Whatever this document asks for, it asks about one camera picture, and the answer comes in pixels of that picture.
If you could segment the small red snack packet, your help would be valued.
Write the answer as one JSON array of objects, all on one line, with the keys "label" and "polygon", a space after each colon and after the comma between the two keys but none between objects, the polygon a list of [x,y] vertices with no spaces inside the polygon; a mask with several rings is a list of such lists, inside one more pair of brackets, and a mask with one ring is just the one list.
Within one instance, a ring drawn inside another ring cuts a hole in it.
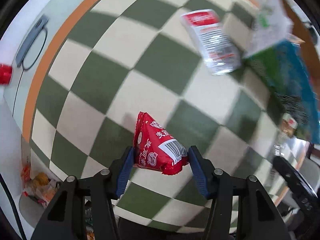
[{"label": "small red snack packet", "polygon": [[185,147],[146,112],[137,116],[133,146],[138,168],[172,176],[188,165]]}]

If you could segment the red white snack sachet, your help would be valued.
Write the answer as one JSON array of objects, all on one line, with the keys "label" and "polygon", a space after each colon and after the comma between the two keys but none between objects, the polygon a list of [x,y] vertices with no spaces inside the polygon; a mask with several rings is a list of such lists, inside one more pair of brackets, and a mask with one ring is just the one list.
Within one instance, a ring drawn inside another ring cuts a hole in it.
[{"label": "red white snack sachet", "polygon": [[239,50],[223,32],[219,16],[212,9],[181,15],[181,22],[212,75],[224,75],[241,67]]}]

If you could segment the snack bin under table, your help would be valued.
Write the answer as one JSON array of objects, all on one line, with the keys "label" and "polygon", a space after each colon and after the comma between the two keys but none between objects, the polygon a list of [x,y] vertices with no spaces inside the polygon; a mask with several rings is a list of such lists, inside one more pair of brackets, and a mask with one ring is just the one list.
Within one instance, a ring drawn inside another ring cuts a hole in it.
[{"label": "snack bin under table", "polygon": [[22,155],[22,194],[42,205],[48,206],[61,185],[59,179],[49,169],[47,163],[33,152]]}]

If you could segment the clear small sauce sachet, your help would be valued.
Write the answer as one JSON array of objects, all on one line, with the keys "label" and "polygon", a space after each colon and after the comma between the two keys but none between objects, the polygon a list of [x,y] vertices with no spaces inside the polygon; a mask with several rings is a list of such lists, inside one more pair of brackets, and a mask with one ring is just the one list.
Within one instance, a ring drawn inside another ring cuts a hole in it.
[{"label": "clear small sauce sachet", "polygon": [[284,113],[280,124],[280,130],[291,138],[293,137],[297,127],[298,123],[296,120],[289,113]]}]

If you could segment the open cardboard milk box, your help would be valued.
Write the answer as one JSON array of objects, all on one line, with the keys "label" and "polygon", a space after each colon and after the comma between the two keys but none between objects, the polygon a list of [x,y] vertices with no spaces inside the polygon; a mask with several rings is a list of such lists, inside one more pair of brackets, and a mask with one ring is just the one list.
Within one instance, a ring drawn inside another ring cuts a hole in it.
[{"label": "open cardboard milk box", "polygon": [[319,92],[311,65],[317,52],[285,0],[267,0],[253,20],[245,64],[271,89],[283,113],[297,123],[296,136],[319,144]]}]

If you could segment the red soda can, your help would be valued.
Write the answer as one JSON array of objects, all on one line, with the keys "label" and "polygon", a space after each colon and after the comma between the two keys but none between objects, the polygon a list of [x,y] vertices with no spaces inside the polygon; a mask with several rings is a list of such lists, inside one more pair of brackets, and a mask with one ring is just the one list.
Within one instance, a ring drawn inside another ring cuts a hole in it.
[{"label": "red soda can", "polygon": [[12,66],[7,64],[0,64],[0,85],[8,85],[12,77]]}]

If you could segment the blue-grey smartphone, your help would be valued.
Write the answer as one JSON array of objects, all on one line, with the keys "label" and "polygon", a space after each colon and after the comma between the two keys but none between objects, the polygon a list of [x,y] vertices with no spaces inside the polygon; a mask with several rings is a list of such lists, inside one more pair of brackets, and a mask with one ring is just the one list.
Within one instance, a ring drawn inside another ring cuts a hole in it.
[{"label": "blue-grey smartphone", "polygon": [[44,31],[45,32],[45,38],[44,38],[43,46],[40,49],[40,52],[37,55],[37,58],[35,59],[35,61],[38,59],[41,51],[43,50],[43,47],[44,47],[45,42],[46,42],[46,39],[47,39],[48,30],[46,28],[46,24],[48,23],[48,21],[49,21],[48,16],[43,14],[37,20],[37,22],[34,24],[34,26],[31,28],[31,30],[27,34],[26,38],[22,42],[22,45],[20,46],[20,48],[19,48],[19,50],[17,52],[17,55],[16,55],[16,64],[17,64],[18,68],[23,65],[23,61],[24,61],[25,56],[27,55],[29,49],[31,48],[32,44],[34,43],[34,41],[36,40],[36,38],[38,37],[40,32]]}]

